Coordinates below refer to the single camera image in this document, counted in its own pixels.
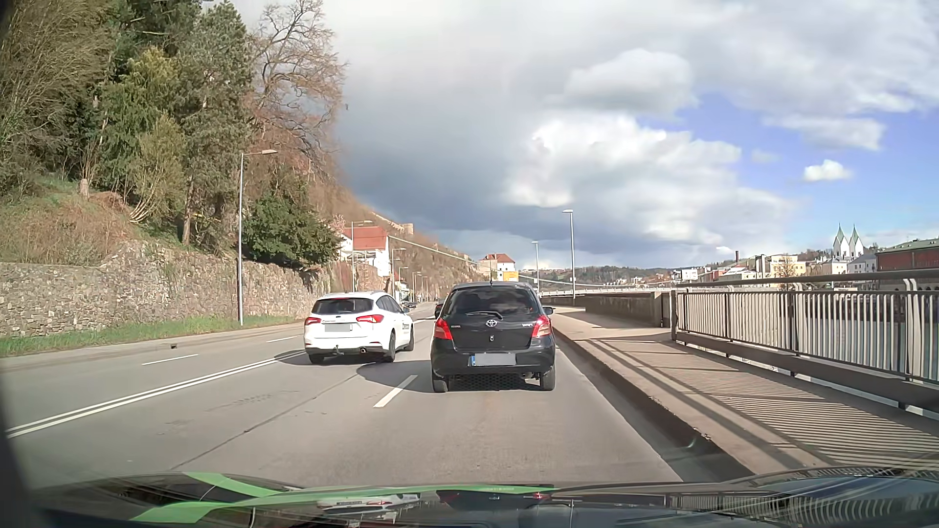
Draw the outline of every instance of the street lamp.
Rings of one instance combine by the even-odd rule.
[[[538,264],[538,241],[531,241],[534,244],[534,285],[538,291],[541,291],[541,266]]]
[[[395,247],[395,248],[393,248],[393,249],[389,252],[390,255],[388,255],[389,260],[391,261],[391,266],[392,266],[392,297],[394,297],[394,299],[395,299],[396,301],[398,301],[398,296],[396,295],[395,290],[396,290],[396,286],[397,286],[398,283],[397,283],[397,281],[394,280],[394,261],[395,261],[395,260],[401,260],[401,259],[400,259],[400,258],[394,258],[394,252],[395,252],[395,251],[405,251],[405,249],[406,249],[406,248],[403,248],[403,247]]]
[[[352,233],[351,233],[351,234],[352,234],[352,236],[351,236],[350,238],[352,239],[352,251],[351,251],[351,253],[350,253],[350,256],[351,256],[351,258],[352,258],[352,291],[355,291],[355,290],[356,290],[356,288],[355,288],[355,278],[356,278],[356,273],[355,273],[355,224],[366,225],[366,224],[371,224],[371,223],[372,223],[371,220],[361,220],[361,221],[353,221],[353,222],[351,222],[351,225],[352,225],[352,227],[351,227]]]
[[[398,268],[398,274],[400,275],[400,274],[401,274],[401,271],[402,271],[402,270],[406,270],[407,268],[408,268],[408,266],[401,266],[400,268]]]
[[[241,152],[241,168],[238,176],[238,325],[244,326],[244,280],[241,276],[241,216],[244,203],[244,158],[276,154],[277,150],[265,148],[258,152]]]
[[[574,210],[565,209],[562,212],[571,215],[571,304],[574,304],[574,299],[577,298],[577,268],[574,267]]]

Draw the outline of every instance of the black car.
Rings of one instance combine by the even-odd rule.
[[[451,290],[437,314],[430,345],[434,392],[455,377],[517,374],[554,390],[554,308],[525,283],[480,282]]]

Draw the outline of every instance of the green hood stripe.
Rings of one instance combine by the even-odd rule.
[[[205,482],[206,484],[211,484],[222,489],[228,489],[229,491],[234,491],[235,493],[241,493],[242,495],[250,495],[252,497],[268,497],[270,495],[276,495],[280,491],[267,488],[259,488],[258,486],[252,486],[251,484],[245,484],[244,482],[239,482],[238,480],[228,478],[227,476],[220,473],[199,473],[199,472],[185,472],[185,474],[196,480]]]
[[[298,491],[287,491],[283,493],[274,493],[254,499],[239,501],[236,503],[174,503],[171,505],[160,506],[148,509],[144,513],[134,517],[131,520],[140,522],[175,522],[180,524],[192,524],[200,521],[207,514],[216,509],[233,507],[264,507],[275,505],[290,505],[314,503],[322,500],[336,500],[356,497],[378,497],[382,495],[394,495],[395,493],[424,493],[428,491],[437,491],[438,489],[453,489],[457,491],[484,491],[490,493],[511,493],[526,494],[536,491],[552,491],[551,487],[533,487],[533,486],[498,486],[491,484],[480,485],[454,485],[454,486],[414,486],[402,488],[368,488],[368,489],[324,489],[310,488]]]

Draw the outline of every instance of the road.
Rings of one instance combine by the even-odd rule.
[[[393,364],[311,365],[299,325],[10,358],[8,435],[33,487],[170,470],[304,486],[680,479],[563,347],[552,392],[495,379],[434,394],[432,310],[411,312],[415,350]]]

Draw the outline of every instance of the white dashed line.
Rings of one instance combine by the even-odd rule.
[[[380,399],[378,403],[375,404],[376,409],[380,409],[388,405],[388,402],[392,401],[393,397],[398,396],[398,393],[405,390],[405,387],[410,385],[410,383],[416,379],[417,379],[417,374],[411,374],[410,376],[405,378],[404,381],[401,381],[400,383],[398,383],[397,387],[394,387],[391,392],[389,392],[387,395],[385,395],[385,397]]]
[[[293,339],[295,337],[302,337],[302,335],[291,335],[289,337],[281,337],[280,339],[271,339],[268,343],[276,343],[278,341],[284,341],[285,339]]]
[[[159,361],[151,361],[150,363],[141,363],[140,365],[154,365],[156,363],[163,363],[164,361],[175,361],[177,359],[194,358],[197,355],[199,354],[189,354],[188,356],[179,356],[177,358],[161,359]]]

